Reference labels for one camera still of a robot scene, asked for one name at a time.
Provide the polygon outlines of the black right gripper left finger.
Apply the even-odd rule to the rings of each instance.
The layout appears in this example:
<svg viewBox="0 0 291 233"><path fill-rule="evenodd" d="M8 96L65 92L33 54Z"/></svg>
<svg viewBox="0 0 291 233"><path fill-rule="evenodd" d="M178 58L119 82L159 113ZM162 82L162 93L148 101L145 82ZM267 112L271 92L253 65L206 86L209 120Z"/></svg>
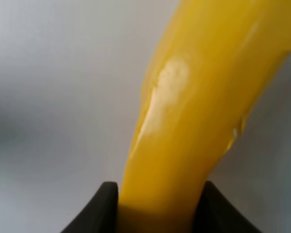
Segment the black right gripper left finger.
<svg viewBox="0 0 291 233"><path fill-rule="evenodd" d="M118 185L103 182L63 233L114 233L118 205Z"/></svg>

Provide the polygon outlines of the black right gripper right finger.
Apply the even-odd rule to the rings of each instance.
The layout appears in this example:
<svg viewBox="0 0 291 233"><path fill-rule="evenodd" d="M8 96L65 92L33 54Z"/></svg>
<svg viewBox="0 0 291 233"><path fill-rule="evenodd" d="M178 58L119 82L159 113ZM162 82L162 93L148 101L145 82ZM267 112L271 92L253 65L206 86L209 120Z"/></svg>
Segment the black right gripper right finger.
<svg viewBox="0 0 291 233"><path fill-rule="evenodd" d="M259 233L210 181L205 183L193 220L194 233Z"/></svg>

